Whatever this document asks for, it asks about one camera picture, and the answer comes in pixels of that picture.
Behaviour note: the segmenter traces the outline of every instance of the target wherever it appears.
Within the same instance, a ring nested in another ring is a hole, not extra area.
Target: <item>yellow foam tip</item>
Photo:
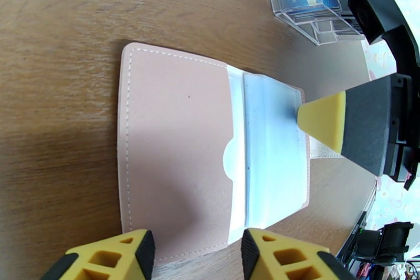
[[[307,134],[337,153],[344,139],[345,91],[302,105],[298,110],[298,125]]]

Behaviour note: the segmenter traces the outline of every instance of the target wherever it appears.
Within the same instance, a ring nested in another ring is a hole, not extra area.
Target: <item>black cable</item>
[[[408,264],[411,264],[411,266],[413,267],[413,274],[416,276],[416,279],[418,279],[418,271],[417,271],[417,267],[410,261],[407,261]]]

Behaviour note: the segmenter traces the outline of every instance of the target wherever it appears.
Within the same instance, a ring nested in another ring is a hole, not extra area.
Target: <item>wooden table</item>
[[[261,72],[308,100],[368,79],[359,43],[316,47],[275,20],[269,0],[0,0],[0,15],[1,279],[36,279],[66,249],[121,232],[117,92],[129,41]],[[336,253],[374,178],[343,159],[311,170],[311,204],[273,229]],[[157,274],[242,277],[237,244],[198,266]]]

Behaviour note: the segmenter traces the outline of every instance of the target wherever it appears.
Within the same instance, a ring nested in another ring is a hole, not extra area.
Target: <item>white stitching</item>
[[[131,220],[131,204],[130,204],[130,175],[129,175],[129,162],[128,162],[128,160],[129,160],[128,159],[128,135],[129,135],[128,124],[129,124],[129,106],[130,106],[131,64],[132,64],[132,61],[133,61],[133,53],[134,53],[135,50],[149,52],[149,53],[153,53],[153,54],[172,56],[172,57],[180,58],[180,59],[184,58],[184,59],[199,61],[200,63],[204,63],[204,64],[208,64],[208,65],[214,65],[214,66],[226,68],[226,66],[215,64],[215,63],[210,63],[209,61],[205,61],[205,60],[201,60],[201,59],[193,59],[193,58],[186,57],[186,56],[180,56],[180,55],[165,53],[163,51],[148,50],[148,49],[142,49],[142,48],[134,48],[130,51],[130,61],[129,61],[129,65],[128,65],[128,85],[127,85],[127,116],[126,116],[126,119],[125,119],[125,121],[126,121],[126,127],[125,127],[125,174],[127,176],[127,205],[128,205],[128,217],[129,217],[130,231],[133,230],[133,226],[132,226],[132,220]],[[205,250],[210,250],[210,249],[213,249],[213,248],[217,248],[217,247],[220,247],[220,246],[225,245],[225,244],[227,244],[227,242],[220,243],[220,244],[217,244],[215,246],[204,248],[204,249],[201,249],[201,250],[198,250],[198,251],[192,251],[192,252],[183,253],[183,254],[179,254],[179,255],[175,255],[175,256],[160,258],[159,260],[166,260],[166,259],[172,259],[172,258],[177,258],[177,257],[193,255],[195,253],[199,253],[199,252],[202,252],[202,251],[205,251]]]
[[[208,247],[208,248],[200,249],[200,250],[197,250],[197,251],[191,251],[191,252],[188,252],[188,253],[177,254],[175,256],[169,256],[169,257],[165,257],[165,258],[159,258],[159,259],[157,259],[155,261],[167,260],[167,259],[178,258],[178,257],[183,257],[183,256],[189,256],[189,255],[193,255],[195,253],[199,253],[199,252],[202,252],[202,251],[206,251],[206,250],[210,250],[210,249],[214,249],[214,248],[220,247],[220,246],[222,246],[224,244],[227,244],[227,241],[224,242],[224,243],[219,243],[219,244],[216,244],[215,246],[211,246],[211,247]]]

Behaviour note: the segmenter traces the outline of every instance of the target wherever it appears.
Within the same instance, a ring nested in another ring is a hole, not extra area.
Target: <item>wallet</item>
[[[308,205],[300,89],[140,43],[122,53],[118,179],[123,232],[152,230],[156,264],[220,250]]]

